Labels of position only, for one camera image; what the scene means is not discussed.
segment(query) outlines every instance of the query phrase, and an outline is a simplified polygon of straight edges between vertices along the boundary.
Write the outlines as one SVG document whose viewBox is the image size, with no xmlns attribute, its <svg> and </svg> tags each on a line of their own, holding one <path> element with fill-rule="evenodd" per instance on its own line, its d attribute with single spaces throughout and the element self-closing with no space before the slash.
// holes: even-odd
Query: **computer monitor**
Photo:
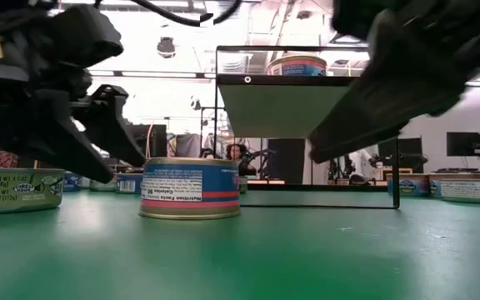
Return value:
<svg viewBox="0 0 480 300">
<path fill-rule="evenodd" d="M 447 132 L 449 157 L 480 157 L 480 132 Z"/>
<path fill-rule="evenodd" d="M 413 173 L 423 173 L 423 148 L 421 137 L 399 138 L 400 168 L 411 168 Z M 379 158 L 384 166 L 392 166 L 392 155 L 396 147 L 396 139 L 390 139 L 378 144 Z"/>
</svg>

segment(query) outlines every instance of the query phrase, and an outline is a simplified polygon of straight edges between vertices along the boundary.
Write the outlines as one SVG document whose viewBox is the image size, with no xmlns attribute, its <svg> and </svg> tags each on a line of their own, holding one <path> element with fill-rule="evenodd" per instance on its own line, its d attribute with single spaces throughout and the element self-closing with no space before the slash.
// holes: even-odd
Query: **black frame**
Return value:
<svg viewBox="0 0 480 300">
<path fill-rule="evenodd" d="M 216 47 L 216 57 L 215 57 L 215 72 L 216 72 L 216 81 L 214 84 L 214 115 L 218 115 L 218 94 L 219 94 L 219 85 L 220 84 L 261 84 L 261 85 L 302 85 L 302 86 L 319 86 L 319 85 L 333 85 L 333 86 L 347 86 L 349 85 L 354 77 L 305 77 L 305 76 L 268 76 L 261 74 L 220 74 L 218 68 L 218 54 L 220 52 L 240 52 L 240 51 L 298 51 L 298 52 L 320 52 L 323 50 L 334 50 L 334 51 L 357 51 L 361 52 L 365 47 L 309 47 L 309 46 L 217 46 Z M 218 135 L 218 123 L 214 123 L 214 137 Z M 214 144 L 212 149 L 216 152 L 217 148 L 217 139 L 214 138 Z M 399 194 L 399 146 L 398 140 L 396 139 L 396 147 L 393 150 L 393 164 L 392 164 L 392 206 L 339 206 L 339 205 L 301 205 L 300 207 L 313 207 L 313 208 L 370 208 L 370 209 L 398 209 L 400 206 L 400 194 Z M 272 184 L 261 184 L 250 185 L 249 187 L 257 190 L 267 190 L 267 191 L 283 191 L 283 190 L 294 190 L 294 191 L 334 191 L 334 192 L 352 192 L 360 191 L 364 192 L 373 192 L 378 191 L 379 189 L 371 189 L 364 187 L 353 187 L 353 186 L 324 186 L 320 187 L 317 185 L 302 185 L 302 186 L 286 186 L 286 185 L 272 185 Z M 266 206 L 266 205 L 247 205 L 254 207 L 273 207 L 273 208 L 296 208 L 298 205 L 275 205 L 275 206 Z"/>
</svg>

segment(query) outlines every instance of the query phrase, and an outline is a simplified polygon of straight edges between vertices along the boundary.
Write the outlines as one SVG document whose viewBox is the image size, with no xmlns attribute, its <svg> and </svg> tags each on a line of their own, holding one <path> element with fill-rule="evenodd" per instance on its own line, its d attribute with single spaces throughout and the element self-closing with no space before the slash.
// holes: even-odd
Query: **wire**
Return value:
<svg viewBox="0 0 480 300">
<path fill-rule="evenodd" d="M 146 140 L 146 159 L 151 157 L 151 150 L 149 147 L 149 136 L 151 135 L 151 128 L 153 127 L 154 122 L 151 122 L 149 129 L 147 130 L 147 140 Z"/>
<path fill-rule="evenodd" d="M 102 0 L 96 0 L 96 5 L 98 7 L 101 1 Z M 186 26 L 201 27 L 201 23 L 206 22 L 211 18 L 213 18 L 212 13 L 205 13 L 199 18 L 199 20 L 191 20 L 185 17 L 179 17 L 178 15 L 175 15 L 167 10 L 161 9 L 160 7 L 148 2 L 147 0 L 131 0 L 131 1 L 140 5 L 143 8 L 146 8 L 154 13 L 159 14 L 160 16 L 168 20 L 171 20 L 171 21 L 174 21 L 175 23 L 179 23 Z M 227 11 L 222 13 L 219 17 L 215 18 L 212 21 L 212 24 L 216 25 L 229 19 L 240 8 L 241 4 L 242 4 L 242 0 L 234 0 L 234 3 L 232 4 L 232 6 Z"/>
<path fill-rule="evenodd" d="M 333 209 L 349 209 L 349 208 L 367 208 L 367 209 L 393 209 L 393 207 L 377 207 L 363 206 L 355 207 L 350 205 L 322 205 L 322 204 L 240 204 L 242 208 L 333 208 Z"/>
<path fill-rule="evenodd" d="M 158 15 L 168 20 L 174 21 L 175 23 L 179 23 L 182 25 L 191 26 L 191 27 L 200 27 L 202 22 L 206 22 L 213 17 L 211 13 L 205 13 L 199 18 L 199 20 L 191 20 L 185 17 L 179 17 L 174 13 L 161 9 L 160 7 L 148 2 L 147 0 L 131 0 L 131 1 L 140 5 L 143 8 L 146 8 L 154 13 L 157 13 Z"/>
</svg>

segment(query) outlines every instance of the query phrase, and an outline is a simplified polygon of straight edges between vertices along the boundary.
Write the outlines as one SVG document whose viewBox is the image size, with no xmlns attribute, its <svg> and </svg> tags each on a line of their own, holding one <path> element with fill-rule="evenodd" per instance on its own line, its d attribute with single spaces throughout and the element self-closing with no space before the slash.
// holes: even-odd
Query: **desk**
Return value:
<svg viewBox="0 0 480 300">
<path fill-rule="evenodd" d="M 285 182 L 278 179 L 248 179 L 247 184 L 285 184 Z"/>
<path fill-rule="evenodd" d="M 392 168 L 391 167 L 378 167 L 375 169 L 375 178 L 377 180 L 380 180 L 380 181 L 387 181 L 387 174 L 389 173 L 392 173 Z M 412 174 L 413 173 L 413 170 L 410 168 L 410 167 L 400 167 L 399 168 L 399 173 L 403 173 L 403 174 Z"/>
<path fill-rule="evenodd" d="M 338 178 L 336 182 L 334 180 L 329 180 L 328 185 L 349 185 L 349 179 Z M 386 187 L 388 183 L 386 181 L 370 181 L 370 185 Z"/>
<path fill-rule="evenodd" d="M 138 197 L 67 193 L 0 215 L 0 300 L 480 299 L 480 206 L 242 209 L 139 217 Z M 249 191 L 243 203 L 390 203 L 385 192 Z"/>
</svg>

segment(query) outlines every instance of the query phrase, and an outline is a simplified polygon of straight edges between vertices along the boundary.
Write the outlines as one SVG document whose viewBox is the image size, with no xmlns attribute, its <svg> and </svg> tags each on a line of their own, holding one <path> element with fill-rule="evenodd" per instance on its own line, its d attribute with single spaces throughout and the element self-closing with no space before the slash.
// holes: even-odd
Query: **blue tuna can label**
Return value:
<svg viewBox="0 0 480 300">
<path fill-rule="evenodd" d="M 116 176 L 116 193 L 140 194 L 142 179 L 142 174 L 118 174 Z"/>
<path fill-rule="evenodd" d="M 269 75 L 283 76 L 326 76 L 327 63 L 319 57 L 283 57 L 272 62 Z"/>
<path fill-rule="evenodd" d="M 83 177 L 72 172 L 64 174 L 64 192 L 76 192 L 81 190 Z"/>
<path fill-rule="evenodd" d="M 393 194 L 393 180 L 387 180 L 388 193 Z M 426 197 L 431 189 L 428 180 L 407 180 L 399 181 L 399 196 L 401 197 Z"/>
<path fill-rule="evenodd" d="M 142 182 L 142 205 L 217 208 L 238 205 L 238 170 L 234 165 L 148 163 Z"/>
<path fill-rule="evenodd" d="M 431 180 L 429 182 L 429 187 L 431 189 L 431 196 L 435 198 L 442 197 L 442 181 L 440 180 Z"/>
</svg>

